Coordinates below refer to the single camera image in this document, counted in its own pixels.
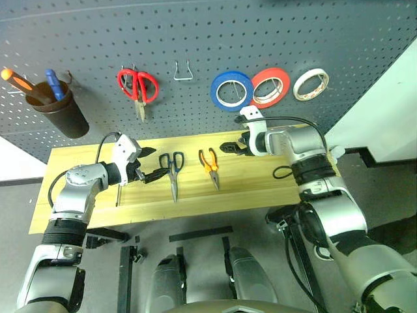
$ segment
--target wooden board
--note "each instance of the wooden board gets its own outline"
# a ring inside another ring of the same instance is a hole
[[[281,180],[272,177],[276,167],[286,164],[284,157],[236,156],[220,151],[219,146],[223,142],[235,142],[241,133],[221,132],[139,141],[142,147],[157,149],[152,155],[140,159],[141,170],[145,173],[159,167],[160,154],[173,151],[184,153],[185,164],[178,175],[178,202],[173,202],[168,176],[147,185],[138,181],[122,187],[118,207],[115,206],[117,185],[110,186],[97,195],[89,228],[299,202],[292,176]],[[113,146],[114,143],[103,145],[100,161],[111,162]],[[84,145],[52,149],[29,233],[42,233],[46,228],[51,214],[47,198],[51,182],[72,166],[92,164],[97,147]],[[198,159],[198,150],[204,149],[206,159],[211,162],[209,147],[215,150],[218,157],[220,191],[216,191]],[[62,178],[56,184],[52,194],[54,201],[64,183]]]

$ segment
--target white wall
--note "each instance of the white wall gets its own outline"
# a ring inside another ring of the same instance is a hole
[[[377,162],[417,157],[417,40],[326,139],[330,147],[368,147]]]
[[[0,181],[43,177],[46,165],[0,137]]]

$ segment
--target red tape roll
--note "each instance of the red tape roll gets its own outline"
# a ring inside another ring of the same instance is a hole
[[[265,81],[273,80],[276,84],[276,88],[269,94],[261,97],[255,96],[256,89]],[[258,109],[265,109],[273,106],[280,101],[288,92],[290,87],[290,79],[286,71],[282,68],[271,67],[266,70],[260,71],[252,78],[253,84],[253,96],[250,104],[256,106]]]

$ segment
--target blue screwdriver handle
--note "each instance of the blue screwdriver handle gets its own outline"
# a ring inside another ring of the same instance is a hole
[[[49,86],[51,86],[51,89],[53,91],[53,94],[55,95],[55,98],[58,101],[62,100],[65,95],[63,93],[61,84],[59,83],[59,80],[55,72],[49,68],[45,70],[45,75],[46,75],[46,81],[48,82]]]

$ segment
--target black cable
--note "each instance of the black cable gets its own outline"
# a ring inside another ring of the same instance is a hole
[[[114,135],[116,137],[116,140],[119,139],[121,133],[120,132],[109,132],[107,135],[105,135],[102,139],[102,141],[100,142],[100,144],[98,145],[98,149],[97,149],[97,155],[96,155],[96,160],[94,163],[98,163],[98,158],[100,157],[100,152],[102,150],[102,146],[104,143],[104,140],[106,140],[108,137],[110,137],[111,135]]]
[[[111,135],[114,135],[116,137],[116,140],[119,139],[121,133],[120,132],[109,132],[107,135],[104,136],[104,138],[102,139],[102,141],[100,142],[100,144],[98,145],[98,149],[97,149],[97,155],[96,155],[96,160],[95,163],[98,163],[98,158],[100,157],[100,152],[102,150],[102,146],[104,143],[104,140],[106,140],[107,137],[110,137]],[[57,183],[57,181],[63,176],[65,175],[66,171],[63,171],[62,173],[60,173],[51,183],[50,188],[48,189],[48,202],[50,203],[51,208],[53,207],[53,202],[52,202],[52,190],[55,186],[55,184]]]
[[[295,280],[298,282],[298,285],[300,285],[302,291],[304,291],[306,293],[306,295],[309,297],[309,299],[311,301],[313,301],[313,303],[316,305],[316,307],[322,313],[328,313],[328,311],[323,307],[323,305],[321,305],[321,303],[318,302],[318,300],[316,300],[316,298],[314,298],[314,296],[307,289],[307,287],[305,287],[303,282],[300,280],[300,277],[298,277],[298,275],[297,275],[297,273],[294,269],[293,263],[291,262],[291,258],[289,256],[289,237],[288,236],[285,238],[285,255],[287,256],[287,262],[288,262],[289,269],[291,270],[292,274],[294,275]]]
[[[258,122],[258,121],[276,121],[276,120],[298,121],[298,122],[301,122],[301,123],[304,123],[313,127],[319,133],[321,141],[323,142],[323,145],[324,145],[324,149],[327,152],[326,138],[324,137],[322,132],[319,130],[319,127],[317,127],[315,123],[309,121],[308,119],[303,119],[301,117],[293,117],[293,116],[272,116],[272,117],[261,117],[259,119],[249,119],[249,120],[246,120],[246,119],[236,120],[235,119],[235,122],[238,124],[246,124],[246,123]]]
[[[288,176],[291,176],[292,174],[293,174],[293,171],[290,171],[289,173],[286,173],[286,174],[284,174],[284,175],[282,175],[282,176],[277,176],[275,173],[277,172],[277,171],[279,171],[279,170],[281,170],[281,169],[283,169],[283,168],[291,168],[290,166],[288,166],[288,165],[281,165],[281,166],[278,166],[273,172],[272,172],[272,176],[275,178],[275,179],[283,179],[283,178],[286,178],[286,177],[288,177]]]
[[[66,173],[66,171],[63,171],[61,174],[59,174],[51,183],[50,188],[48,189],[48,202],[50,203],[51,208],[53,207],[53,202],[52,202],[52,189],[55,186],[55,184],[57,183],[57,181],[64,176]]]

